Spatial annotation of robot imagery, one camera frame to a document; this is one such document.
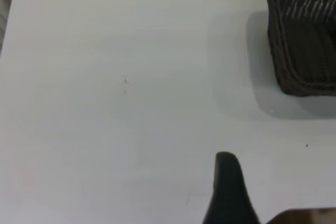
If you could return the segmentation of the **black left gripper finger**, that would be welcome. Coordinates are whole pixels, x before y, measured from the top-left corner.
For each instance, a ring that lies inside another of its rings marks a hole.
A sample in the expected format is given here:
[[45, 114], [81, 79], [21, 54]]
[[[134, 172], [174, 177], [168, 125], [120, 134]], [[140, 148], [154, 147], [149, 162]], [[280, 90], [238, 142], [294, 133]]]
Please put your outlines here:
[[216, 154], [213, 194], [203, 223], [259, 223], [240, 163], [230, 152]]

